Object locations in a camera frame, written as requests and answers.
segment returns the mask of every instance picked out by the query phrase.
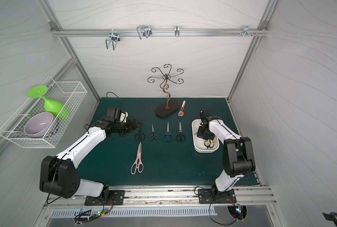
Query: dark green table mat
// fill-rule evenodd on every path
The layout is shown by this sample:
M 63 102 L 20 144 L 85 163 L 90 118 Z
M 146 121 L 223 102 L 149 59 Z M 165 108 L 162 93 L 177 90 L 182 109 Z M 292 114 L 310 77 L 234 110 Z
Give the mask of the dark green table mat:
M 210 154 L 198 153 L 193 146 L 191 123 L 199 119 L 202 109 L 209 109 L 213 116 L 218 115 L 224 123 L 237 132 L 228 104 L 224 98 L 172 98 L 182 104 L 186 100 L 184 116 L 178 117 L 178 111 L 166 118 L 155 114 L 157 106 L 166 102 L 165 98 L 101 98 L 92 122 L 107 113 L 109 106 L 128 112 L 128 118 L 142 122 L 144 140 L 134 139 L 138 130 L 124 138 L 112 134 L 99 143 L 80 163 L 78 173 L 82 179 L 99 181 L 109 185 L 211 185 L 223 170 L 223 145 Z M 170 123 L 171 142 L 163 140 L 167 121 Z M 176 141 L 181 121 L 186 141 Z M 150 140 L 151 124 L 158 139 Z M 139 142 L 142 142 L 142 173 L 130 173 L 136 160 Z M 248 180 L 241 179 L 238 185 L 257 185 L 252 173 Z

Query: wire basket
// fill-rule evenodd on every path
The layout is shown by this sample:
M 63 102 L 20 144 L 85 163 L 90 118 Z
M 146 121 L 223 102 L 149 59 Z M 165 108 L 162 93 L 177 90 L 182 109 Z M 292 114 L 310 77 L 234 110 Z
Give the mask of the wire basket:
M 16 143 L 22 148 L 55 148 L 62 138 L 71 119 L 75 115 L 87 90 L 81 82 L 58 82 L 51 77 L 53 84 L 46 85 L 49 89 L 44 95 L 47 99 L 57 100 L 64 104 L 62 111 L 67 108 L 69 116 L 61 120 L 56 117 L 45 135 L 41 138 L 30 138 L 24 132 L 24 126 L 33 116 L 45 112 L 44 99 L 39 97 L 34 102 L 29 98 L 26 102 L 3 124 L 0 136 Z

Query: lavender ceramic bowl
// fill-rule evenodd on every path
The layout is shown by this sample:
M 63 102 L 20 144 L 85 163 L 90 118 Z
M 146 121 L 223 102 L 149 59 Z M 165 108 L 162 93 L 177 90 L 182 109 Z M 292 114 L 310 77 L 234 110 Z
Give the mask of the lavender ceramic bowl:
M 42 112 L 33 116 L 25 125 L 24 132 L 28 137 L 38 138 L 45 135 L 52 125 L 55 116 L 49 112 Z

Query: robotic arm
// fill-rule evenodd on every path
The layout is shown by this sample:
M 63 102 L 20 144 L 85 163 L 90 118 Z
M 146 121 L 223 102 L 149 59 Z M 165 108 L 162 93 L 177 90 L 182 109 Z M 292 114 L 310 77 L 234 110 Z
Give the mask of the robotic arm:
M 91 150 L 107 136 L 118 133 L 124 137 L 137 129 L 137 121 L 127 120 L 128 113 L 108 108 L 106 116 L 96 121 L 75 143 L 57 156 L 47 156 L 41 163 L 40 191 L 64 198 L 72 196 L 98 197 L 109 200 L 108 185 L 80 179 L 76 169 Z
M 224 145 L 224 170 L 211 188 L 215 196 L 221 192 L 230 191 L 238 180 L 255 170 L 252 142 L 248 137 L 241 137 L 234 133 L 219 116 L 211 116 L 209 110 L 201 111 L 200 118 L 201 126 L 197 136 L 212 140 L 216 135 Z M 242 152 L 243 155 L 237 156 L 237 152 Z

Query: orange utility knife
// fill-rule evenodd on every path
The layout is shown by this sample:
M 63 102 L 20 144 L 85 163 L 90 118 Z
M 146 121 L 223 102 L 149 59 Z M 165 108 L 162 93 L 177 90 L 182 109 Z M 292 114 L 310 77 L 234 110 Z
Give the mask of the orange utility knife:
M 179 117 L 182 117 L 182 116 L 184 116 L 184 108 L 185 108 L 185 104 L 186 104 L 186 101 L 184 100 L 183 102 L 182 102 L 182 105 L 181 105 L 181 109 L 180 109 L 180 111 L 179 111 L 179 113 L 178 113 L 178 116 Z

